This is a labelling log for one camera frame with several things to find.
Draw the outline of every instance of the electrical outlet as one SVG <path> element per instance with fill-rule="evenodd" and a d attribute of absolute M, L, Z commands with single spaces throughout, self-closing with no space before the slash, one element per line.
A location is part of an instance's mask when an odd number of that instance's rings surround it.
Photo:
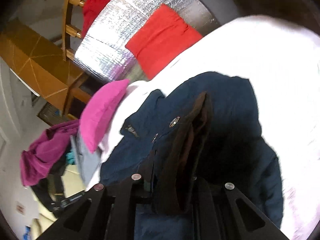
<path fill-rule="evenodd" d="M 16 210 L 18 211 L 18 213 L 20 213 L 21 215 L 25 214 L 25 207 L 24 205 L 22 205 L 21 203 L 17 202 L 17 207 Z"/>

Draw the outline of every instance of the magenta cloth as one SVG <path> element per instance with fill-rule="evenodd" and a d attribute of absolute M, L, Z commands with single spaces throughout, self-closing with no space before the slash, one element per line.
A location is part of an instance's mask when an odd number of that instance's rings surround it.
<path fill-rule="evenodd" d="M 108 129 L 129 82 L 129 79 L 124 79 L 104 85 L 93 95 L 83 110 L 80 117 L 80 133 L 91 153 L 95 152 Z"/>
<path fill-rule="evenodd" d="M 76 135 L 79 120 L 60 123 L 45 130 L 20 159 L 21 182 L 24 186 L 38 184 L 48 176 L 52 166 L 60 159 L 70 143 L 70 135 Z"/>

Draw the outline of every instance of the white fabric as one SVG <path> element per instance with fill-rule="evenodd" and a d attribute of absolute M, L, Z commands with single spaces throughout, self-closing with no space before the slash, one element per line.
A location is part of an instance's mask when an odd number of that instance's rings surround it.
<path fill-rule="evenodd" d="M 200 73 L 217 71 L 249 78 L 255 91 L 262 136 L 280 160 L 284 192 L 281 230 L 305 240 L 320 219 L 320 38 L 265 16 L 236 19 L 176 57 L 149 82 L 136 82 L 101 144 L 102 162 L 122 139 L 124 120 L 149 93 L 170 94 Z M 89 187 L 99 182 L 96 171 Z"/>

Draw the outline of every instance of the bolt head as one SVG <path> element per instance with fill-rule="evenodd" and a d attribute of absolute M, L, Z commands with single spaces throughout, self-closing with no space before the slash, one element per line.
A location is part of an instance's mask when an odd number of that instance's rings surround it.
<path fill-rule="evenodd" d="M 224 185 L 224 187 L 228 190 L 233 190 L 235 188 L 235 185 L 233 185 L 231 182 L 228 182 Z"/>
<path fill-rule="evenodd" d="M 101 191 L 101 190 L 103 190 L 104 185 L 101 183 L 98 183 L 98 184 L 94 185 L 93 188 L 95 191 Z"/>
<path fill-rule="evenodd" d="M 133 179 L 134 181 L 140 180 L 141 178 L 142 178 L 142 176 L 140 174 L 138 174 L 138 173 L 133 174 L 131 176 L 131 179 Z"/>

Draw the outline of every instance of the silver insulation foil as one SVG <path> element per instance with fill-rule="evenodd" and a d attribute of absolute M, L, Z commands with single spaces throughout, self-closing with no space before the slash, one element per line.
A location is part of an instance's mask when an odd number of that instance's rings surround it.
<path fill-rule="evenodd" d="M 219 27 L 199 0 L 111 0 L 89 28 L 76 51 L 75 62 L 103 82 L 137 72 L 139 64 L 124 46 L 163 3 L 202 35 Z"/>

